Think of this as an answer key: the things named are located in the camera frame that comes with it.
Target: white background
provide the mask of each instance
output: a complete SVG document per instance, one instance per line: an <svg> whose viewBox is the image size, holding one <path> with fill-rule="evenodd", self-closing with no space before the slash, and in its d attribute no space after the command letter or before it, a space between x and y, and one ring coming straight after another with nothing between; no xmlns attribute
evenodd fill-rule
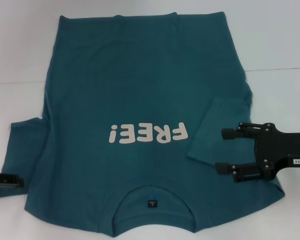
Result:
<svg viewBox="0 0 300 240"><path fill-rule="evenodd" d="M223 11L253 91L251 119L300 132L300 0L0 0L0 169L10 123L40 117L44 81L60 15L68 18L208 14ZM286 197L249 216L204 229L148 225L118 240L300 239L300 169L278 178ZM0 199L1 240L101 240L110 237L43 222L26 196Z"/></svg>

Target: clothing tag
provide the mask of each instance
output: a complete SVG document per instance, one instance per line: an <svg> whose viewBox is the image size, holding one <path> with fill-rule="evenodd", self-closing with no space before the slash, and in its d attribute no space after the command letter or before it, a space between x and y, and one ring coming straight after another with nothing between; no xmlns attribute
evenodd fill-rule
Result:
<svg viewBox="0 0 300 240"><path fill-rule="evenodd" d="M156 208L158 206L157 200L148 200L148 208Z"/></svg>

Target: t-shirt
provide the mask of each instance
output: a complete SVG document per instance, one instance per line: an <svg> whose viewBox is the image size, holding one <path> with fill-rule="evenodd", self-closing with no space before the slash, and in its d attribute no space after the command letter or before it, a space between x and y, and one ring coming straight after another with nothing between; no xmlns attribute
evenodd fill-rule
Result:
<svg viewBox="0 0 300 240"><path fill-rule="evenodd" d="M24 178L25 210L118 236L161 224L197 232L284 196L277 180L235 183L216 162L255 160L246 83L223 12L61 16L42 118L11 125L3 173Z"/></svg>

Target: t-shirt sleeve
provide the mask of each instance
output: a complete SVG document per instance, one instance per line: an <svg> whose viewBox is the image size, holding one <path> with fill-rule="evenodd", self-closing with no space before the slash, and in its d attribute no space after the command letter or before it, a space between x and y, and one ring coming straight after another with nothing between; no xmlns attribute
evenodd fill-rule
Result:
<svg viewBox="0 0 300 240"><path fill-rule="evenodd" d="M223 140L222 129L250 123L250 103L236 98L215 98L192 140L187 156L215 165L217 162L243 164L255 161L253 139Z"/></svg>
<svg viewBox="0 0 300 240"><path fill-rule="evenodd" d="M33 118L11 124L7 152L2 167L4 174L16 174L23 178L23 188L0 187L0 197L27 194L36 164L47 142L49 124Z"/></svg>

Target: black clamp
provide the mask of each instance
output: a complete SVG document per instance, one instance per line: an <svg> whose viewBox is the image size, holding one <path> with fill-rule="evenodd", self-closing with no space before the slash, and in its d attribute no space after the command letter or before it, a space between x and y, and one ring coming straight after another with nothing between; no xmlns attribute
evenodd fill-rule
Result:
<svg viewBox="0 0 300 240"><path fill-rule="evenodd" d="M215 164L218 174L232 174L235 182L273 180L281 169L300 168L300 133L281 132L273 123L241 122L237 129L224 128L221 134L224 140L254 139L255 162Z"/></svg>
<svg viewBox="0 0 300 240"><path fill-rule="evenodd" d="M23 188L24 181L18 175L0 173L0 188Z"/></svg>

